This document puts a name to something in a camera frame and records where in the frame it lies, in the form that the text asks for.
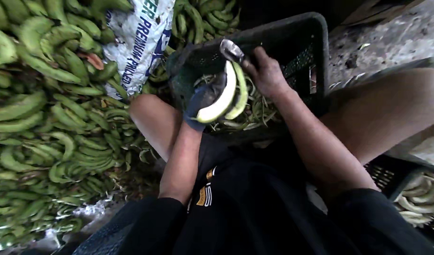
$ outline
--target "gloved hand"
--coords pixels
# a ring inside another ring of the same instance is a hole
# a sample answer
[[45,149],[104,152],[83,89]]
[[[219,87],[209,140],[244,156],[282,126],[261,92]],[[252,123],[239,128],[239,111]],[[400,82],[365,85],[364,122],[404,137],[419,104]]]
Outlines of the gloved hand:
[[189,101],[187,109],[184,112],[184,120],[191,128],[203,132],[206,127],[205,123],[200,123],[192,118],[196,118],[198,111],[213,104],[221,95],[226,86],[226,73],[220,72],[214,80],[204,84],[195,90],[195,94]]

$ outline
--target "forearm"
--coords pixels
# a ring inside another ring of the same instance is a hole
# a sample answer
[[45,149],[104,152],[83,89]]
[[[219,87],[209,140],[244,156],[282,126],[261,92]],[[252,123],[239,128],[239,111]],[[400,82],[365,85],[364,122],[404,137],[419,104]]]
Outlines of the forearm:
[[343,143],[289,89],[272,98],[285,119],[307,170],[330,197],[353,188],[377,189]]
[[182,123],[160,181],[159,198],[171,197],[187,204],[197,177],[202,135],[185,122]]

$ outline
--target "plantain bunch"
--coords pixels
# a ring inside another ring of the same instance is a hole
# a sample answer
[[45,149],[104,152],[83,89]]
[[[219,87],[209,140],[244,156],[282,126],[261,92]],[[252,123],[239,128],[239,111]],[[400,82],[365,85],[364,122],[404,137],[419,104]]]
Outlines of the plantain bunch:
[[102,44],[115,42],[107,9],[133,7],[0,0],[0,249],[79,231],[78,206],[139,186],[124,175],[157,157],[130,119],[117,63],[102,61]]
[[177,0],[174,5],[172,34],[178,48],[186,42],[199,44],[230,35],[238,30],[240,8],[237,0]]

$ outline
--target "hand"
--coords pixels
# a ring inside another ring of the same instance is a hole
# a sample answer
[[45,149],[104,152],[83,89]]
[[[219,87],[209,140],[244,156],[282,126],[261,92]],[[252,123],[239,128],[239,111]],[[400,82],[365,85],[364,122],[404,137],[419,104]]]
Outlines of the hand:
[[208,84],[204,84],[195,90],[195,94],[189,101],[186,111],[184,112],[184,120],[191,128],[203,132],[206,124],[200,123],[192,118],[196,118],[198,111],[210,106],[220,96],[226,86],[226,73],[220,72],[214,80]]
[[261,94],[267,98],[274,99],[285,90],[291,89],[283,77],[280,65],[275,59],[269,57],[262,47],[256,47],[253,53],[260,68],[257,70],[248,60],[243,62],[243,67],[251,76]]

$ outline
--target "leg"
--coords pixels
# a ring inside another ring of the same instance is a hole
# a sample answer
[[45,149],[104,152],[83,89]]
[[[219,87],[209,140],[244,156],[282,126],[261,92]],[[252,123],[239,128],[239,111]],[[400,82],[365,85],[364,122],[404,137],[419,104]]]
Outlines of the leg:
[[434,69],[395,73],[344,92],[321,121],[362,164],[434,124]]
[[149,94],[138,96],[131,103],[129,113],[146,140],[168,161],[181,126],[182,114]]

